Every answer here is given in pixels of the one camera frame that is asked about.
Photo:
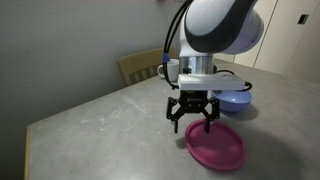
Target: cabinet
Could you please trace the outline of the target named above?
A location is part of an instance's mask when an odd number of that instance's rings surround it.
[[[285,76],[320,83],[320,7],[314,13],[304,36],[293,54]]]
[[[284,74],[319,0],[278,0],[255,68]],[[302,24],[301,16],[306,15]]]
[[[234,59],[234,63],[253,67],[254,63],[257,59],[263,37],[268,29],[268,25],[272,16],[272,13],[276,7],[278,0],[258,0],[257,4],[255,5],[254,9],[258,12],[260,17],[263,19],[264,22],[264,32],[260,41],[257,43],[255,47],[253,47],[250,51],[247,51],[242,54],[237,54]]]

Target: gray table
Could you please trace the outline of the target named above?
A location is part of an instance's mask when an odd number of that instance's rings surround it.
[[[167,97],[179,91],[155,77],[31,124],[26,178],[319,180],[320,85],[226,62],[217,66],[254,85],[251,105],[219,120],[247,145],[241,169],[209,170],[193,159],[184,132],[203,116],[183,116],[174,134],[165,111]]]

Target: cable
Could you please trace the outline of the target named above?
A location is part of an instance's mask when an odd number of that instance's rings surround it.
[[[228,72],[228,73],[234,75],[234,72],[232,72],[230,70],[219,70],[219,71],[217,71],[217,73],[220,73],[220,72]]]
[[[167,37],[166,37],[166,41],[165,41],[165,45],[164,45],[164,57],[163,57],[163,73],[164,73],[164,76],[165,76],[165,79],[167,81],[167,83],[172,87],[172,89],[179,89],[179,86],[177,85],[174,85],[170,82],[169,80],[169,77],[168,77],[168,69],[167,69],[167,62],[170,61],[170,57],[169,57],[169,51],[170,51],[170,46],[171,46],[171,43],[172,43],[172,40],[174,38],[174,35],[180,25],[180,22],[181,22],[181,19],[183,17],[183,15],[185,14],[186,10],[188,9],[188,7],[190,6],[190,4],[193,2],[193,0],[187,0],[185,1],[182,6],[179,8],[178,12],[175,14],[171,24],[170,24],[170,27],[169,27],[169,30],[168,30],[168,33],[167,33]],[[175,21],[177,20],[178,18],[178,21],[174,27],[174,30],[172,32],[172,28],[175,24]]]
[[[249,86],[248,88],[246,89],[242,89],[242,90],[239,90],[240,92],[243,92],[243,91],[249,91],[251,88],[252,88],[252,84],[248,81],[245,81],[245,86]]]

